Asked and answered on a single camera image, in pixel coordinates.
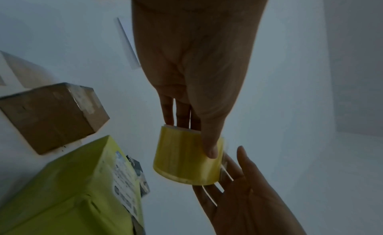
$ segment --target cardboard box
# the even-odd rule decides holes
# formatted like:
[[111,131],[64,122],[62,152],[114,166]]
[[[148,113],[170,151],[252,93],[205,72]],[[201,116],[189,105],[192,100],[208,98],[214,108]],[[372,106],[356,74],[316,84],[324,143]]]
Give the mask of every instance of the cardboard box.
[[68,83],[0,98],[0,109],[38,154],[91,135],[109,120],[92,88]]
[[0,210],[0,234],[143,235],[140,181],[103,137],[49,163]]

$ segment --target human hand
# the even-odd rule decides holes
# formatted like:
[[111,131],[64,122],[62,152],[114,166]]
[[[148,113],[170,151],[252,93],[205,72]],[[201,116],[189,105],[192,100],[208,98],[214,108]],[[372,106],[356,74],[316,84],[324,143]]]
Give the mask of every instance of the human hand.
[[165,123],[201,129],[208,157],[244,81],[267,0],[132,0],[142,69]]
[[227,172],[215,186],[193,186],[217,235],[304,235],[302,226],[268,184],[257,166],[247,157],[243,147],[237,150],[241,168],[226,155]]

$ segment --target brown cardboard box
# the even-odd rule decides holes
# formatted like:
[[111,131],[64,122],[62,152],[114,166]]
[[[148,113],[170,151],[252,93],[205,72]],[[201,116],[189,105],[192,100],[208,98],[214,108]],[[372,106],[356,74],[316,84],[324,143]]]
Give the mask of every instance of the brown cardboard box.
[[0,109],[38,154],[93,134],[109,120],[92,88],[68,83],[0,98]]

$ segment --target label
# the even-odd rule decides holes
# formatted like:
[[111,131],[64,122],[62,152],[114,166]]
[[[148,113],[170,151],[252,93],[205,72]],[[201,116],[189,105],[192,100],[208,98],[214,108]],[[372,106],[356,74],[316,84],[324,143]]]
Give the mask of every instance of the label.
[[137,199],[134,192],[136,174],[132,174],[126,167],[126,158],[119,151],[116,152],[116,163],[113,168],[113,194],[120,203],[137,220]]

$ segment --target yellow tape roll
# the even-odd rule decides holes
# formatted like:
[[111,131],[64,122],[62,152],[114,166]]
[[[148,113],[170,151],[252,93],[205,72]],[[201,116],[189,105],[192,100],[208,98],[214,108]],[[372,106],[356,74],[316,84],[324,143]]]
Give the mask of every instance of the yellow tape roll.
[[218,182],[221,174],[223,138],[217,143],[218,158],[202,150],[198,131],[164,125],[161,128],[153,168],[163,177],[184,184],[205,186]]

